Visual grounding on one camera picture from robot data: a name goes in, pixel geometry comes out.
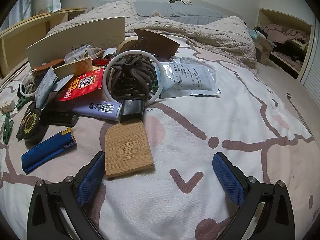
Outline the bamboo board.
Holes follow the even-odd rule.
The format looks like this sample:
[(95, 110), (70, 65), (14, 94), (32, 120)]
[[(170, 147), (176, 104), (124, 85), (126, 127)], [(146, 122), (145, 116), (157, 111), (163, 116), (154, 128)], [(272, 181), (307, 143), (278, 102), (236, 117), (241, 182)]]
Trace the bamboo board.
[(154, 168), (143, 122), (130, 120), (105, 134), (105, 175), (108, 179)]

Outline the green plastic clamp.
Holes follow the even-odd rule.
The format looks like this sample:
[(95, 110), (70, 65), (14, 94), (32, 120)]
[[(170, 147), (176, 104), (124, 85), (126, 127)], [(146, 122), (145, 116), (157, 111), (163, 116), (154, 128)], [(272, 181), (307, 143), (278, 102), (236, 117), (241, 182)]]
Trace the green plastic clamp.
[(28, 102), (32, 100), (33, 100), (33, 97), (27, 97), (27, 98), (23, 96), (20, 97), (16, 105), (17, 110), (20, 110), (24, 105), (26, 105)]
[(12, 128), (14, 125), (14, 121), (10, 119), (10, 113), (5, 114), (5, 122), (4, 122), (4, 130), (3, 130), (3, 142), (4, 144), (8, 144)]

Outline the blue lighter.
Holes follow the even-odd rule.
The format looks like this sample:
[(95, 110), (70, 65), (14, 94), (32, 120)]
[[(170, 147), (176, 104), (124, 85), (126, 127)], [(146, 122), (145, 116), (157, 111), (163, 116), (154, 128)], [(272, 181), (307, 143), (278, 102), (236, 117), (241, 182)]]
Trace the blue lighter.
[(21, 156), (22, 170), (30, 173), (74, 145), (76, 145), (76, 140), (72, 129), (68, 127), (23, 154)]

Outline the round black gold tin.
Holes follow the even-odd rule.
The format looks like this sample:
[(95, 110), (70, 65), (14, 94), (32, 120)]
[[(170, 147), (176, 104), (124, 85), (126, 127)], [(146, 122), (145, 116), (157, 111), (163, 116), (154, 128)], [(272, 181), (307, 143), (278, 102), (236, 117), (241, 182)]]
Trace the round black gold tin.
[(36, 108), (36, 102), (32, 102), (23, 116), (18, 128), (16, 138), (18, 141), (25, 140), (30, 144), (38, 144), (46, 134), (49, 124), (39, 108)]

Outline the patterned bed sheet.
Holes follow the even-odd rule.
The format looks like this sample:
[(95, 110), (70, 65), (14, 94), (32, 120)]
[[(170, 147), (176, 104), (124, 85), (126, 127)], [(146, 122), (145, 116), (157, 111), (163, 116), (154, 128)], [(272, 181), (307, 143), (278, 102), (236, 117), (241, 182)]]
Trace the patterned bed sheet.
[(222, 152), (247, 176), (283, 181), (295, 237), (319, 216), (319, 148), (285, 98), (250, 70), (184, 38), (177, 57), (214, 68), (220, 94), (158, 99), (144, 115), (155, 168), (105, 179), (89, 215), (105, 239), (215, 239), (235, 214), (212, 167)]

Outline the lavender tube with QR code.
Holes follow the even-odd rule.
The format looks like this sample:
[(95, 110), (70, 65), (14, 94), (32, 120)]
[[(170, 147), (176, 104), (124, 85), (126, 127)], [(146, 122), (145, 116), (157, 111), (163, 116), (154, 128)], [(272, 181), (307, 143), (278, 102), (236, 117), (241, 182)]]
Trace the lavender tube with QR code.
[(80, 116), (118, 121), (121, 114), (121, 103), (107, 101), (76, 103), (72, 111)]

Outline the small cream cardboard box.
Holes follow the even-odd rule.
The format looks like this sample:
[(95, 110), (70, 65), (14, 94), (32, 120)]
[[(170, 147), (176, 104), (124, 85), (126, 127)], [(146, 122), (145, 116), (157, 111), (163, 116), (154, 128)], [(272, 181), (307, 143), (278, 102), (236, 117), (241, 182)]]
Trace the small cream cardboard box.
[(10, 112), (13, 112), (15, 109), (15, 106), (16, 106), (15, 101), (9, 100), (7, 102), (1, 103), (0, 111), (2, 114), (7, 114)]

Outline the black square box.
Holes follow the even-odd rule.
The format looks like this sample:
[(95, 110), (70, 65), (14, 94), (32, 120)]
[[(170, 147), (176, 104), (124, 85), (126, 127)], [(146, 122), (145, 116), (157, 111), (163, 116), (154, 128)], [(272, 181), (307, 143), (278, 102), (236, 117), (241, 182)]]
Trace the black square box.
[(142, 120), (145, 102), (142, 99), (126, 99), (121, 107), (120, 121)]

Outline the red snack packet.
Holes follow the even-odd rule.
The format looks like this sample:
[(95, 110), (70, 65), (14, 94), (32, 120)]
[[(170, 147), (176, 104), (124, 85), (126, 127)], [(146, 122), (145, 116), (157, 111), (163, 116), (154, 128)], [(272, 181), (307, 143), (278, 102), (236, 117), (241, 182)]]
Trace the red snack packet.
[(102, 88), (104, 69), (99, 68), (71, 78), (59, 101), (69, 101)]

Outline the short wooden block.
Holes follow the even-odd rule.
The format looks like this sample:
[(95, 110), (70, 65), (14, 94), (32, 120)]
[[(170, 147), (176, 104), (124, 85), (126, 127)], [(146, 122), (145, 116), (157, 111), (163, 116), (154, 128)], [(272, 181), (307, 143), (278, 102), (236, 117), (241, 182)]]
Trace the short wooden block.
[(85, 74), (85, 73), (90, 72), (92, 70), (93, 70), (92, 59), (89, 57), (85, 58), (85, 59), (81, 59), (79, 61), (67, 63), (67, 64), (64, 64), (60, 67), (53, 69), (58, 80), (61, 80), (64, 77), (72, 75), (72, 74), (74, 74), (75, 76), (82, 75), (82, 74)]

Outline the wooden bedside shelf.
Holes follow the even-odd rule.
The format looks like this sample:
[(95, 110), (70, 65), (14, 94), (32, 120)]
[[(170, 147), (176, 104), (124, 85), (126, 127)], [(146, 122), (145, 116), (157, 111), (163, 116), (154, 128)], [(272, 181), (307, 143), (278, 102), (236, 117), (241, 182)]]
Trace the wooden bedside shelf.
[(86, 8), (45, 12), (22, 20), (1, 31), (1, 78), (27, 60), (26, 48), (44, 38), (50, 29), (84, 13)]

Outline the right side clothes shelf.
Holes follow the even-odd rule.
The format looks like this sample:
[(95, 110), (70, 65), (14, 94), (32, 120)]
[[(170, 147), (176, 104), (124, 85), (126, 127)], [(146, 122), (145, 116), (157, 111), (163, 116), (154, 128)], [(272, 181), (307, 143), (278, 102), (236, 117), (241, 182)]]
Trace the right side clothes shelf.
[(282, 12), (260, 9), (255, 31), (268, 43), (268, 59), (301, 81), (315, 41), (315, 24)]

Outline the beige knitted blanket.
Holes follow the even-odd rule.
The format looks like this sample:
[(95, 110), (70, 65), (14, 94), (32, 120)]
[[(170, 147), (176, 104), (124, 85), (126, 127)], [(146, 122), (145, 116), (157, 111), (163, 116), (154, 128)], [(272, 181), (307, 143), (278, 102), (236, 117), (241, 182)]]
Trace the beige knitted blanket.
[(238, 16), (229, 16), (209, 24), (196, 25), (166, 19), (155, 10), (147, 19), (140, 20), (134, 3), (123, 0), (106, 3), (72, 20), (60, 23), (52, 28), (47, 36), (83, 23), (114, 17), (125, 17), (126, 37), (133, 36), (134, 29), (183, 37), (199, 48), (225, 56), (253, 73), (257, 72), (254, 41), (245, 22)]

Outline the large beige shoe box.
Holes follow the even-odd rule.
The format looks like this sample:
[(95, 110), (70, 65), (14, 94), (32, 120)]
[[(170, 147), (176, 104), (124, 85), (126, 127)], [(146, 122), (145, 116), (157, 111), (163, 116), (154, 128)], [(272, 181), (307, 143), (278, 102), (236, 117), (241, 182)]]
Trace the large beige shoe box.
[(67, 28), (44, 37), (26, 49), (31, 67), (62, 59), (66, 54), (89, 44), (106, 50), (125, 40), (125, 18), (96, 20)]

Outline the brown leather pouch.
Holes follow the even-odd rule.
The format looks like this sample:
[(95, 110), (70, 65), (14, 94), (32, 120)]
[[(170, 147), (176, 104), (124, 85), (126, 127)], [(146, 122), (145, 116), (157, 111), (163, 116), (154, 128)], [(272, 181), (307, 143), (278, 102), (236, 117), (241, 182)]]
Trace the brown leather pouch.
[(134, 29), (134, 32), (138, 37), (138, 43), (134, 48), (164, 59), (170, 59), (180, 47), (180, 44), (174, 40), (153, 31)]

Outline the grey pillow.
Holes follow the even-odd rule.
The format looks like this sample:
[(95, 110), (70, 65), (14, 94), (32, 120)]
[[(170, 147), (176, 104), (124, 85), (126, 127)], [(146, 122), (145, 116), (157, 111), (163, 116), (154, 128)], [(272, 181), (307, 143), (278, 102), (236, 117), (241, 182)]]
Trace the grey pillow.
[(157, 11), (163, 18), (173, 20), (185, 24), (206, 25), (227, 16), (220, 11), (199, 7), (195, 5), (185, 5), (181, 3), (169, 2), (132, 2), (127, 0), (122, 1), (100, 1), (96, 3), (91, 10), (87, 9), (86, 12), (91, 12), (100, 7), (110, 7), (115, 5), (120, 8), (135, 7), (135, 11), (140, 20), (149, 18), (154, 11)]

